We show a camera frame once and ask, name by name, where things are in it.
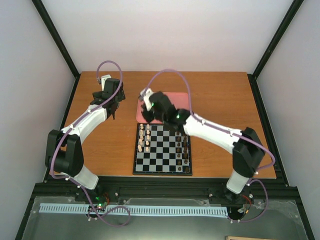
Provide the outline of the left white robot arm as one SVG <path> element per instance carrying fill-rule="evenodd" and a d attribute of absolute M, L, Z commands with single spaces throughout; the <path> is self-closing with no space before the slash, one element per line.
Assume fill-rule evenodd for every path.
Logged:
<path fill-rule="evenodd" d="M 99 82 L 101 91 L 92 94 L 87 110 L 70 125 L 49 132 L 45 155 L 45 166 L 52 177 L 75 181 L 95 202 L 103 198 L 104 188 L 98 185 L 98 176 L 85 166 L 82 143 L 98 125 L 115 118 L 120 102 L 126 99 L 119 79 L 105 75 Z"/>

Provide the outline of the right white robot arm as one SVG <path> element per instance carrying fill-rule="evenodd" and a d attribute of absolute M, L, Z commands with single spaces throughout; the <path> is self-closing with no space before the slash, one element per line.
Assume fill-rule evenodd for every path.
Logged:
<path fill-rule="evenodd" d="M 191 110 L 176 108 L 166 94 L 150 88 L 143 89 L 139 99 L 141 114 L 147 123 L 157 120 L 171 131 L 203 139 L 230 153 L 233 170 L 226 189 L 234 195 L 243 191 L 266 153 L 255 130 L 228 128 L 211 122 Z"/>

